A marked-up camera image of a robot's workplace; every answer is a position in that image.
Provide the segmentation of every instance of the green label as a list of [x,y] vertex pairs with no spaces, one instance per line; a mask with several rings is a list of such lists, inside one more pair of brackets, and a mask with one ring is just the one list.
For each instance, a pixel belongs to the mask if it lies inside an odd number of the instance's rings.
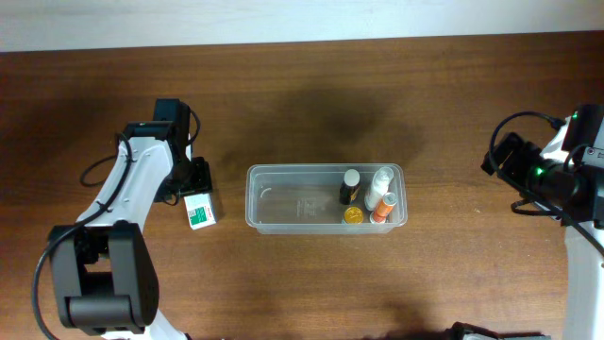
[[195,209],[194,214],[191,213],[189,213],[189,219],[191,219],[192,225],[208,221],[208,217],[206,216],[206,210],[203,208],[197,208]]

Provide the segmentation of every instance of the white wall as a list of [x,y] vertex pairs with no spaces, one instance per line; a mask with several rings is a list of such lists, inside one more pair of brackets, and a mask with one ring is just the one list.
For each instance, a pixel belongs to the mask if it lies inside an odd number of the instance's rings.
[[0,0],[0,50],[604,29],[601,0]]

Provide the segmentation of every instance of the dark cable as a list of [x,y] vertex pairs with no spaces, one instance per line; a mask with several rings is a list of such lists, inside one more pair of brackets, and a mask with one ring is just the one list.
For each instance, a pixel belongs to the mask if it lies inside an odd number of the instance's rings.
[[195,142],[195,138],[197,138],[197,135],[199,134],[199,130],[201,129],[201,122],[199,121],[199,117],[197,117],[197,114],[195,113],[195,111],[191,110],[191,114],[193,115],[193,118],[195,119],[196,128],[195,128],[195,134],[187,142],[187,145],[191,145],[193,142]]
[[575,154],[577,154],[579,152],[579,150],[581,150],[583,147],[589,147],[588,144],[579,144],[577,146],[575,146],[569,153],[568,156],[566,156],[566,160],[564,160],[564,167],[562,169],[564,169],[565,172],[570,172],[570,169],[568,168],[568,166],[570,165],[570,160],[573,159],[573,157],[575,157]]
[[555,216],[556,215],[554,212],[539,211],[539,210],[528,211],[528,210],[524,210],[524,209],[518,209],[518,207],[522,207],[522,206],[525,206],[530,203],[534,203],[534,202],[530,199],[522,199],[517,202],[513,202],[512,205],[510,206],[510,208],[512,208],[512,213],[522,214],[525,216]]
[[168,202],[165,198],[163,198],[161,201],[169,206],[174,207],[180,201],[180,196],[178,194],[176,194],[176,195],[174,195],[174,197],[175,197],[174,203]]
[[602,257],[604,257],[604,246],[602,246],[596,240],[596,238],[594,238],[594,236],[592,236],[592,234],[590,234],[587,230],[585,230],[585,228],[582,227],[579,223],[577,223],[577,221],[575,221],[568,213],[558,209],[556,206],[549,203],[547,200],[542,199],[538,195],[534,194],[532,191],[525,189],[522,186],[520,186],[519,184],[517,184],[516,182],[514,182],[497,165],[497,162],[495,161],[495,156],[493,156],[493,154],[495,152],[495,140],[497,139],[497,134],[499,133],[499,130],[501,130],[503,128],[503,126],[508,124],[508,122],[510,122],[512,119],[522,117],[522,116],[534,116],[534,117],[539,117],[539,118],[545,119],[555,129],[560,129],[561,122],[563,122],[562,119],[550,117],[546,114],[539,113],[539,112],[533,112],[533,111],[518,112],[518,113],[511,115],[510,117],[504,119],[501,123],[499,123],[499,125],[495,128],[495,131],[493,131],[493,136],[491,136],[491,142],[489,143],[489,163],[491,164],[493,169],[497,172],[497,176],[500,179],[502,179],[506,183],[510,184],[511,187],[516,189],[521,194],[521,196],[526,197],[534,202],[537,202],[537,203],[541,204],[542,206],[546,207],[551,212],[555,213],[557,216],[559,216],[562,219],[562,222],[564,224],[572,226],[578,233],[581,234],[581,236],[583,236],[592,246],[594,246],[594,248],[602,255]]
[[82,184],[83,186],[87,187],[87,188],[92,188],[95,186],[99,186],[99,185],[103,185],[103,183],[105,183],[105,180],[107,180],[106,178],[103,180],[99,180],[96,183],[89,183],[86,181],[86,177],[88,176],[88,174],[97,166],[99,166],[100,164],[107,162],[107,161],[111,161],[111,160],[115,160],[117,156],[115,155],[111,155],[111,156],[107,156],[104,159],[98,160],[96,162],[94,162],[92,165],[90,165],[89,167],[87,167],[84,172],[82,173],[82,175],[80,175],[79,177],[79,183]]
[[[122,133],[118,133],[117,137],[119,140],[124,142],[124,144],[126,146],[126,151],[127,151],[126,168],[124,169],[124,173],[120,177],[120,181],[118,181],[117,186],[115,187],[115,190],[113,190],[113,193],[111,194],[111,196],[109,197],[107,202],[104,204],[105,207],[109,207],[113,203],[115,198],[117,198],[117,195],[120,194],[120,191],[122,190],[122,187],[124,186],[124,183],[126,183],[126,178],[128,176],[128,173],[130,172],[130,167],[133,162],[132,148],[130,147],[130,142],[128,141],[126,136]],[[61,242],[63,242],[65,239],[72,236],[79,230],[82,230],[87,224],[89,224],[90,222],[92,222],[93,220],[98,218],[104,212],[105,212],[105,210],[103,208],[100,208],[98,211],[96,211],[92,215],[84,218],[81,221],[76,222],[69,230],[65,231],[59,237],[57,237],[55,240],[53,240],[50,244],[48,244],[46,246],[46,248],[44,249],[44,252],[42,253],[40,259],[38,260],[38,264],[36,265],[36,270],[34,271],[34,280],[31,284],[31,305],[34,310],[34,316],[36,317],[36,322],[38,323],[38,327],[40,327],[40,330],[48,339],[59,340],[52,332],[50,332],[50,330],[48,329],[48,326],[46,326],[46,324],[44,323],[44,320],[42,319],[42,313],[40,311],[40,302],[39,302],[39,297],[38,297],[38,285],[40,283],[40,274],[42,273],[42,268],[44,266],[44,262],[46,261],[46,258],[50,255],[50,253],[52,253]]]

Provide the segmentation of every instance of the white bottle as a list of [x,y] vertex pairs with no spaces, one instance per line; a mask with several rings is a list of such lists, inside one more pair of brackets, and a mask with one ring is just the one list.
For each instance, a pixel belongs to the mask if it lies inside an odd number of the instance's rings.
[[376,209],[381,198],[388,193],[388,187],[393,178],[394,172],[389,167],[382,167],[376,171],[369,190],[367,190],[367,194],[365,195],[365,208],[368,211],[372,212]]

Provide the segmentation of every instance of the small box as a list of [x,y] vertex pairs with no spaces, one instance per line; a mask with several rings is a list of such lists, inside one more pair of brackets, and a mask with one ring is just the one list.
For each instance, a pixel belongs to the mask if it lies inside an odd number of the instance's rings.
[[[385,223],[373,224],[364,196],[383,166],[394,172],[388,191],[396,195],[398,203]],[[344,205],[339,202],[339,191],[348,169],[359,172],[361,188],[352,204]],[[363,211],[362,223],[342,223],[350,207]],[[385,233],[407,222],[403,171],[391,163],[254,165],[247,172],[245,220],[265,234]]]

